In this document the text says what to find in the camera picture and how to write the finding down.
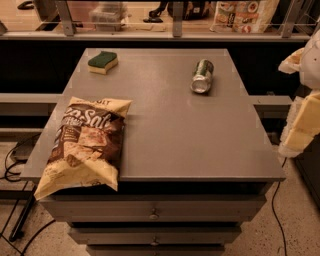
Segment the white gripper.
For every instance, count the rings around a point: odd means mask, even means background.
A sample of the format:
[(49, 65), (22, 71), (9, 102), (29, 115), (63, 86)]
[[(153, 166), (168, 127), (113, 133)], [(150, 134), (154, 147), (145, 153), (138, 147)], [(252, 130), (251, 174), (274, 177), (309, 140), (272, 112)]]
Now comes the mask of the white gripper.
[[(283, 60), (278, 70), (293, 74), (299, 71), (300, 82), (313, 90), (320, 89), (320, 30), (300, 48)], [(294, 158), (320, 133), (320, 91), (305, 98), (297, 96), (292, 102), (286, 126), (280, 137), (279, 153)]]

